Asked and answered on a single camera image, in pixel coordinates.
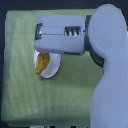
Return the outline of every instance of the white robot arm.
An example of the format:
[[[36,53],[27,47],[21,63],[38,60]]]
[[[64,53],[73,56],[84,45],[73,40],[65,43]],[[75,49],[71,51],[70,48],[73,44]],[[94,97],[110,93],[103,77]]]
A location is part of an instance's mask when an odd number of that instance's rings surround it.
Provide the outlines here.
[[[94,58],[96,55],[104,60],[104,74],[92,94],[90,128],[128,128],[125,19],[119,9],[106,4],[88,21],[79,16],[42,16],[37,20],[34,48],[42,53],[69,55],[93,50]]]

